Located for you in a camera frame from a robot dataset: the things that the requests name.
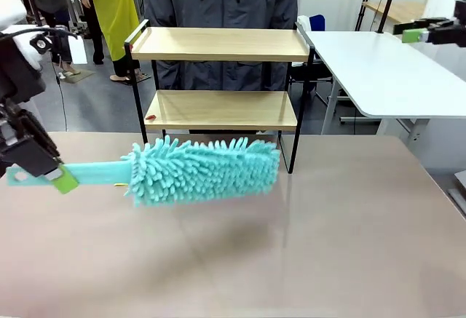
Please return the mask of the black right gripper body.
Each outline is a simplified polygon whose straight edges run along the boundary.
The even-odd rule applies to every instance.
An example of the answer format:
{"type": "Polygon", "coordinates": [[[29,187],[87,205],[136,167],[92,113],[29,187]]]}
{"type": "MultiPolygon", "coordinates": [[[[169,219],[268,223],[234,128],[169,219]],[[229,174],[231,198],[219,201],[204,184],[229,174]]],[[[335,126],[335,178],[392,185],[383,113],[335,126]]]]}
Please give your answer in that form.
{"type": "Polygon", "coordinates": [[[435,24],[435,27],[431,29],[431,43],[465,47],[465,25],[453,20],[435,24]]]}

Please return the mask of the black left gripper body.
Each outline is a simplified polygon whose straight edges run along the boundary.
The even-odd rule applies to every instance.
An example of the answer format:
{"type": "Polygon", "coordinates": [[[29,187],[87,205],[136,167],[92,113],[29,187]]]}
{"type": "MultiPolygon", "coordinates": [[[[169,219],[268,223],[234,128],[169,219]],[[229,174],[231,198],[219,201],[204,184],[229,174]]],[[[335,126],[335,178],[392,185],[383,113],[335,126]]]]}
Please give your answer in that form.
{"type": "Polygon", "coordinates": [[[33,98],[45,89],[40,71],[25,59],[15,41],[1,40],[1,104],[16,104],[39,114],[33,98]]]}

